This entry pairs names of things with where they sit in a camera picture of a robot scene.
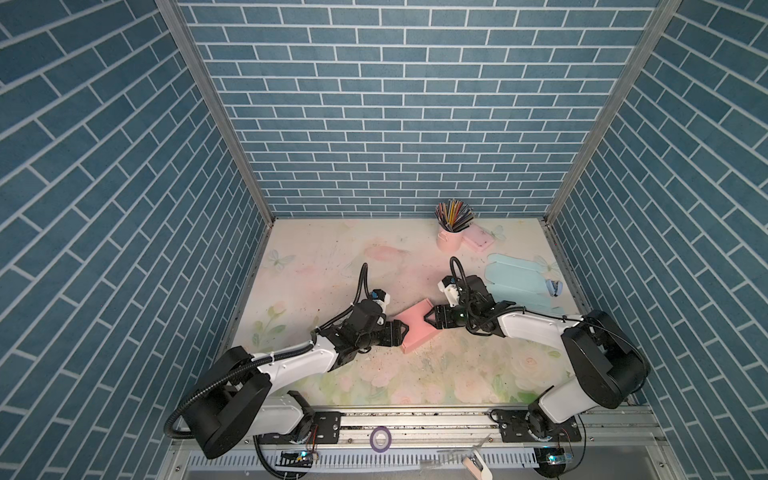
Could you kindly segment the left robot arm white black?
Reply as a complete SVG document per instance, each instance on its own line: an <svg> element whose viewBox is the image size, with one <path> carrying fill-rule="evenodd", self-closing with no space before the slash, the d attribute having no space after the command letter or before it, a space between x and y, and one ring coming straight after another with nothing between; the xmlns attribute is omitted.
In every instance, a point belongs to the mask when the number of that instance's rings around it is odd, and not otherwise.
<svg viewBox="0 0 768 480"><path fill-rule="evenodd" d="M313 409L296 391L281 389L314 375L337 370L375 347L399 347L408 326L386 315L389 295L368 286L360 269L352 303L317 326L307 342L268 354L232 347L179 401L163 426L174 440L194 440L209 459L230 451L247 437L266 434L304 439Z"/></svg>

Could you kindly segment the pink paper box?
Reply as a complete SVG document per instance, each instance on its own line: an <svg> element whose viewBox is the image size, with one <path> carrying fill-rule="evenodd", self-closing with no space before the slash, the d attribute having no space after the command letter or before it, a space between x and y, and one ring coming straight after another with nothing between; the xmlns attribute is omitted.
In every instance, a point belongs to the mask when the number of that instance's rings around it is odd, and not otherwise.
<svg viewBox="0 0 768 480"><path fill-rule="evenodd" d="M408 327L408 332L400 346L404 354L414 352L440 333L438 329L425 320L433 308L432 302L429 299L424 299L395 316L396 320L400 320Z"/></svg>

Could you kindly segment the light blue paper box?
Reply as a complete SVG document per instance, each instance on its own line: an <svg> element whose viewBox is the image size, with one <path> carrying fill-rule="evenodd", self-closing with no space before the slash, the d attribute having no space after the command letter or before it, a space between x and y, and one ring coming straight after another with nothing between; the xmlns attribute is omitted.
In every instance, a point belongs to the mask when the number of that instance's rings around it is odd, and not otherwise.
<svg viewBox="0 0 768 480"><path fill-rule="evenodd" d="M559 280L559 270L549 270L542 257L533 261L493 253L487 258L484 279L488 291L498 301L514 301L528 310L551 315L564 315L565 310L556 298L551 297L545 286L546 279Z"/></svg>

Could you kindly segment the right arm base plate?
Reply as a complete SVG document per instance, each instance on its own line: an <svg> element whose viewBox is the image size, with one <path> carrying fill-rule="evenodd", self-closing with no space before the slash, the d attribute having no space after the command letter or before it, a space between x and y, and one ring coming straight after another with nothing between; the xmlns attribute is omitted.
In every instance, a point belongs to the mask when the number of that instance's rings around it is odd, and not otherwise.
<svg viewBox="0 0 768 480"><path fill-rule="evenodd" d="M575 443L582 440L580 425L574 417L556 424L538 411L493 409L489 418L497 424L503 443Z"/></svg>

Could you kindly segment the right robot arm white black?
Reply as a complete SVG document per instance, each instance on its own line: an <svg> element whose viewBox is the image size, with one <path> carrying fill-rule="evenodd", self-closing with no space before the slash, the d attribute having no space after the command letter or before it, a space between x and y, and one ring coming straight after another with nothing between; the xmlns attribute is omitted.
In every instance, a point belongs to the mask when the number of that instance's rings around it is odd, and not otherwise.
<svg viewBox="0 0 768 480"><path fill-rule="evenodd" d="M450 258L449 267L450 274L438 283L447 302L424 316L429 325L547 345L566 355L573 372L525 411L493 410L491 419L503 429L523 430L535 441L548 442L575 428L577 416L595 407L615 409L644 386L650 371L647 358L609 314L593 310L573 319L497 301L480 277L465 273L457 257Z"/></svg>

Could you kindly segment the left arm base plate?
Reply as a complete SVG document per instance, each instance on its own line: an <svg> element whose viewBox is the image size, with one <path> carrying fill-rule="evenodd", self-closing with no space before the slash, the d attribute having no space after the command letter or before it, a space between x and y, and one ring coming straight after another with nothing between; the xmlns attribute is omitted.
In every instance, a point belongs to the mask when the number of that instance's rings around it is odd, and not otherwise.
<svg viewBox="0 0 768 480"><path fill-rule="evenodd" d="M337 444L342 417L340 411L316 411L312 419L304 416L287 434L267 433L258 435L257 439L266 445Z"/></svg>

